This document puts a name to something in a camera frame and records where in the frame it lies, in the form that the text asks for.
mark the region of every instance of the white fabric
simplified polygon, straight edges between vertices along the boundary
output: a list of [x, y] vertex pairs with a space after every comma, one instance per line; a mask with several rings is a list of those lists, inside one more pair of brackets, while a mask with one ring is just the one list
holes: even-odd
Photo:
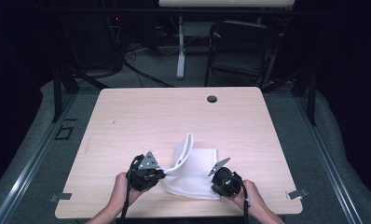
[[164, 170], [161, 186], [169, 193], [190, 198], [218, 200], [208, 173], [216, 164], [215, 148], [193, 148], [194, 137], [189, 133], [173, 153], [172, 168]]

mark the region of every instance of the chair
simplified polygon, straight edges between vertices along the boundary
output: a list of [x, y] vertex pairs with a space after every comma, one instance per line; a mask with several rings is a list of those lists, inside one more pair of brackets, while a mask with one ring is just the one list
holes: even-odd
[[255, 83], [259, 79], [261, 87], [279, 39], [279, 34], [266, 25], [242, 21], [215, 23], [210, 28], [205, 87], [211, 69], [213, 74], [218, 70], [247, 76]]

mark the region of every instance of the grommet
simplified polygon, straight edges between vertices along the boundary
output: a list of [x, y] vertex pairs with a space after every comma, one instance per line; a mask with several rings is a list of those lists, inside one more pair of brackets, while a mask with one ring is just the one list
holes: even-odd
[[208, 96], [208, 102], [212, 103], [212, 104], [217, 102], [217, 97], [215, 97], [213, 95]]

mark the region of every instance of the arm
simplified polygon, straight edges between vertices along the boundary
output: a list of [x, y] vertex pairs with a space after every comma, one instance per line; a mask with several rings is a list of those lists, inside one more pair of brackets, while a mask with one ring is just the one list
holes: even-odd
[[[89, 224], [103, 224], [110, 223], [115, 219], [122, 211], [124, 207], [124, 202], [127, 194], [127, 184], [128, 180], [126, 173], [121, 173], [116, 176], [116, 183], [113, 187], [110, 200], [107, 203], [107, 206], [104, 207], [95, 217], [93, 217]], [[136, 189], [131, 189], [130, 192], [130, 206], [138, 199], [146, 190], [138, 191]]]
[[[263, 224], [270, 223], [282, 224], [283, 221], [275, 213], [273, 213], [265, 204], [255, 183], [250, 180], [243, 180], [243, 184], [244, 187], [246, 187], [247, 194], [249, 197], [250, 206], [248, 211], [249, 215], [255, 217], [255, 219], [257, 219], [259, 222]], [[239, 194], [228, 199], [243, 210], [244, 203], [243, 189], [241, 189]]]

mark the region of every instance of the desk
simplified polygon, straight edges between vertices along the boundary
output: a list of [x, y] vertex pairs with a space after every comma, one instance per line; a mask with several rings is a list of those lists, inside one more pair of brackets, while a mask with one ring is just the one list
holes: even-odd
[[[209, 103], [207, 97], [217, 97]], [[101, 91], [64, 187], [58, 218], [93, 217], [108, 202], [115, 176], [133, 158], [151, 150], [161, 166], [187, 133], [194, 147], [215, 147], [217, 160], [259, 187], [277, 214], [302, 211], [279, 139], [258, 88], [105, 89]], [[160, 184], [133, 204], [127, 217], [242, 216], [238, 206], [221, 199], [197, 200], [166, 192]]]
[[[159, 0], [160, 7], [292, 7], [295, 0]], [[185, 75], [184, 22], [179, 17], [179, 60], [177, 78]]]

